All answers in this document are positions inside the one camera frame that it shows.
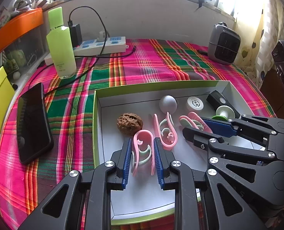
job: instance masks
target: green plastic bottle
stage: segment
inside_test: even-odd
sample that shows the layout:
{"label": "green plastic bottle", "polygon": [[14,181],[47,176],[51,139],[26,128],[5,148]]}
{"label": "green plastic bottle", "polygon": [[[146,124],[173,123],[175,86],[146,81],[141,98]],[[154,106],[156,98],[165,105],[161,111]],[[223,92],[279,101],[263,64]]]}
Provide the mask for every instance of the green plastic bottle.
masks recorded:
{"label": "green plastic bottle", "polygon": [[68,79],[76,73],[70,29],[63,25],[62,7],[48,11],[50,32],[46,36],[48,48],[60,79]]}

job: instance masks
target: pink hair clip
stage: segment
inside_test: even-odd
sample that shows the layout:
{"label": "pink hair clip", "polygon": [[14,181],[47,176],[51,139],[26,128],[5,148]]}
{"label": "pink hair clip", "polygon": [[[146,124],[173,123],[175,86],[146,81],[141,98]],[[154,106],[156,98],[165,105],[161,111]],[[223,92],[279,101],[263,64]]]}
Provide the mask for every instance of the pink hair clip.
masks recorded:
{"label": "pink hair clip", "polygon": [[[155,151],[154,137],[148,130],[140,130],[133,137],[134,151],[131,151],[131,173],[133,176],[137,173],[138,166],[146,164],[152,159],[151,175],[155,173]],[[140,156],[148,156],[140,161]]]}
{"label": "pink hair clip", "polygon": [[[169,112],[167,112],[166,118],[162,120],[160,124],[158,123],[157,114],[154,114],[153,123],[154,123],[155,137],[160,138],[162,146],[165,150],[172,150],[175,144],[177,143],[178,138],[177,138],[177,133],[174,129],[172,117],[169,114]],[[164,128],[161,131],[160,127],[164,123],[167,123],[169,127]]]}
{"label": "pink hair clip", "polygon": [[210,127],[195,112],[190,112],[188,116],[180,116],[179,122],[183,127],[192,126],[209,133],[213,133]]}

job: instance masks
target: black cable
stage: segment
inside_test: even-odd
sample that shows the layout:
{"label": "black cable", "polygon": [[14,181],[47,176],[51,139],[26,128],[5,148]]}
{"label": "black cable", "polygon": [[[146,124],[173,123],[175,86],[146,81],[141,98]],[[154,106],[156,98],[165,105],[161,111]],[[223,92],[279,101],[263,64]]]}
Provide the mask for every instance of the black cable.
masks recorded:
{"label": "black cable", "polygon": [[[118,58],[120,58],[120,57],[127,57],[127,56],[129,56],[129,55],[132,55],[132,54],[135,52],[135,48],[136,48],[136,46],[133,47],[133,49],[131,50],[130,53],[128,53],[128,54],[126,54],[126,55],[123,55],[123,56],[118,56]],[[80,76],[76,77],[74,80],[72,80],[72,81],[70,81],[70,82],[68,82],[68,83],[66,83],[66,84],[63,84],[63,85],[61,85],[61,86],[59,86],[59,87],[56,87],[56,88],[52,89],[51,91],[45,93],[44,96],[47,96],[48,94],[50,94],[50,93],[52,93],[52,92],[58,90],[59,88],[63,88],[63,87],[65,87],[65,86],[67,86],[67,85],[69,85],[69,84],[75,82],[76,80],[80,79],[83,75],[85,75],[87,72],[89,72],[89,71],[92,69],[92,67],[94,67],[94,65],[97,63],[98,60],[99,60],[99,58],[97,58],[96,61],[93,63],[93,65],[90,66],[90,67],[88,68],[88,70],[86,70],[83,74],[81,74]]]}
{"label": "black cable", "polygon": [[47,68],[50,67],[50,66],[44,67],[40,72],[37,73],[36,76],[34,76],[34,77],[32,78],[32,80],[30,81],[30,83],[29,83],[29,85],[28,85],[28,90],[29,90],[29,88],[30,88],[30,85],[31,85],[32,81],[34,81],[35,78],[38,77],[38,75],[39,75],[40,73],[42,73],[45,69],[47,69]]}
{"label": "black cable", "polygon": [[[104,24],[102,18],[101,18],[100,15],[97,13],[97,11],[96,11],[94,8],[89,7],[89,6],[79,6],[79,7],[74,8],[74,9],[70,12],[70,15],[69,15],[69,17],[68,17],[68,20],[69,20],[69,22],[72,24],[72,21],[71,21],[71,14],[73,13],[73,11],[75,11],[76,9],[81,8],[81,7],[87,7],[87,8],[92,9],[92,10],[97,14],[98,18],[100,19],[100,21],[101,21],[101,23],[102,23],[102,25],[103,25],[103,27],[104,27],[104,30],[105,30],[105,41],[104,41],[104,45],[103,45],[103,47],[102,47],[102,50],[101,50],[101,52],[100,52],[100,54],[99,54],[99,57],[100,57],[100,56],[102,55],[103,51],[104,51],[104,47],[105,47],[106,42],[107,42],[107,29],[106,29],[106,27],[105,27],[105,24]],[[65,86],[67,86],[67,85],[69,85],[69,84],[75,82],[76,80],[80,79],[83,75],[85,75],[86,73],[88,73],[88,72],[92,69],[92,67],[97,63],[97,61],[99,60],[99,58],[98,58],[98,57],[96,57],[96,58],[97,58],[97,59],[96,59],[96,61],[94,62],[94,64],[93,64],[92,66],[90,66],[83,74],[77,76],[75,79],[71,80],[70,82],[68,82],[68,83],[66,83],[66,84],[63,84],[63,85],[61,85],[61,86],[58,86],[58,87],[52,89],[51,91],[45,93],[44,96],[47,96],[48,94],[51,94],[52,92],[54,92],[54,91],[56,91],[56,90],[58,90],[58,89],[61,89],[61,88],[65,87]]]}
{"label": "black cable", "polygon": [[[72,15],[73,11],[75,11],[76,9],[81,8],[81,7],[86,7],[86,8],[92,9],[92,10],[97,14],[98,18],[100,19],[100,21],[101,21],[101,23],[102,23],[102,25],[103,25],[103,27],[104,27],[104,30],[105,30],[105,41],[104,41],[104,45],[103,45],[103,47],[102,47],[102,50],[101,50],[101,52],[100,52],[99,55],[89,55],[89,56],[87,56],[87,55],[86,55],[86,56],[80,55],[80,56],[75,56],[75,57],[79,57],[79,58],[83,58],[83,57],[96,58],[96,61],[95,61],[95,62],[93,63],[93,65],[90,66],[83,74],[79,75],[79,76],[76,77],[74,80],[71,80],[70,82],[68,82],[68,83],[66,83],[66,84],[63,84],[63,85],[61,85],[61,86],[58,86],[58,87],[52,89],[51,91],[45,93],[44,96],[47,96],[47,95],[51,94],[52,92],[54,92],[54,91],[56,91],[56,90],[58,90],[58,89],[61,89],[61,88],[65,87],[65,86],[67,86],[67,85],[69,85],[69,84],[75,82],[76,80],[80,79],[83,75],[87,74],[87,73],[92,69],[92,67],[94,67],[94,65],[97,63],[97,61],[98,61],[100,58],[111,58],[110,56],[101,56],[102,53],[103,53],[103,51],[104,51],[104,47],[105,47],[105,45],[106,45],[106,42],[107,42],[107,35],[108,35],[108,32],[107,32],[107,29],[106,29],[106,27],[105,27],[105,25],[104,25],[103,20],[101,19],[100,15],[97,13],[97,11],[96,11],[94,8],[89,7],[89,6],[79,6],[79,7],[74,8],[74,9],[70,12],[70,15],[69,15],[69,17],[68,17],[69,25],[70,25],[70,24],[73,24],[73,22],[71,21],[71,15]],[[132,51],[131,51],[130,53],[125,54],[125,55],[122,55],[122,56],[116,56],[115,58],[127,57],[127,56],[129,56],[129,55],[131,55],[131,54],[133,54],[133,53],[135,52],[135,48],[136,48],[136,46],[133,47],[133,49],[132,49]]]}
{"label": "black cable", "polygon": [[129,55],[132,55],[135,52],[135,48],[136,48],[136,45],[133,46],[133,49],[131,50],[130,53],[125,54],[125,55],[121,55],[121,56],[115,56],[115,57],[111,57],[111,56],[97,56],[97,55],[75,55],[75,57],[78,57],[78,58],[88,57],[88,58],[101,58],[101,59],[105,59],[105,58],[106,59],[124,58],[124,57],[127,57]]}

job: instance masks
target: bottle cap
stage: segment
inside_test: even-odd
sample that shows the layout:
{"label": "bottle cap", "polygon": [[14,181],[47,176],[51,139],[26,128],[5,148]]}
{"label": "bottle cap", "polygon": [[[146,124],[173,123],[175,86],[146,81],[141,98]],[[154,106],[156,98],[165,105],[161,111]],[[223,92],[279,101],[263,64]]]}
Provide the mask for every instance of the bottle cap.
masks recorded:
{"label": "bottle cap", "polygon": [[62,7],[57,7],[48,11],[48,21],[51,30],[56,27],[63,26],[64,23],[63,23]]}
{"label": "bottle cap", "polygon": [[204,108],[204,104],[198,97],[192,96],[187,99],[186,107],[190,112],[199,113]]}

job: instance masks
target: pink plastic clip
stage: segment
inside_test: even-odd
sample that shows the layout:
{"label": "pink plastic clip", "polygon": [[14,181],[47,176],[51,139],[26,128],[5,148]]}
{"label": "pink plastic clip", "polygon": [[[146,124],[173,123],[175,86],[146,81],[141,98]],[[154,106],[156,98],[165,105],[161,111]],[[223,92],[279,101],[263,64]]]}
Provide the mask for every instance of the pink plastic clip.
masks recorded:
{"label": "pink plastic clip", "polygon": [[189,117],[190,119],[194,119],[194,120],[200,122],[201,125],[204,127],[204,131],[209,132],[209,133],[213,133],[212,130],[210,129],[210,127],[209,127],[209,126],[204,122],[204,120],[202,120],[202,119],[199,117],[199,115],[197,115],[195,112],[190,112],[190,113],[188,114],[188,117]]}
{"label": "pink plastic clip", "polygon": [[187,117],[187,116],[180,116],[179,117],[179,121],[181,120],[181,119],[187,119],[187,121],[191,124],[191,126],[193,127],[193,128],[195,128],[195,129],[198,129],[198,126],[196,125],[196,123],[195,122],[193,122],[189,117]]}
{"label": "pink plastic clip", "polygon": [[168,138],[167,138],[167,142],[171,142],[171,143],[165,143],[161,137],[161,131],[160,131],[160,127],[159,127],[159,123],[158,123],[158,118],[157,118],[157,115],[154,114],[153,116],[153,123],[154,123],[154,130],[155,130],[155,137],[159,137],[160,140],[161,140],[161,143],[162,143],[162,146],[163,146],[163,149],[165,150],[172,150],[173,147],[175,146],[175,144],[177,143],[177,133],[170,121],[170,114],[169,112],[167,112],[166,114],[166,120],[167,120],[167,124],[169,126],[169,129],[170,129],[170,133],[168,135]]}
{"label": "pink plastic clip", "polygon": [[154,151],[154,137],[153,134],[148,131],[148,130],[140,130],[138,131],[134,137],[133,137],[133,146],[134,146],[134,157],[135,160],[132,161],[132,166],[134,166],[133,168],[133,172],[132,175],[135,176],[135,174],[137,173],[137,169],[138,169],[138,165],[141,164],[143,161],[139,161],[139,153],[143,153],[143,151],[140,150],[140,146],[142,146],[144,144],[144,146],[150,146],[151,147],[151,154],[149,156],[151,156],[152,159],[152,170],[151,170],[151,175],[153,175],[155,173],[155,151]]}
{"label": "pink plastic clip", "polygon": [[185,119],[186,121],[189,122],[189,124],[195,128],[199,129],[199,127],[196,125],[196,121],[199,122],[202,125],[202,129],[206,132],[213,133],[210,127],[202,120],[195,112],[190,112],[188,116],[180,116],[179,121],[181,122],[181,119]]}

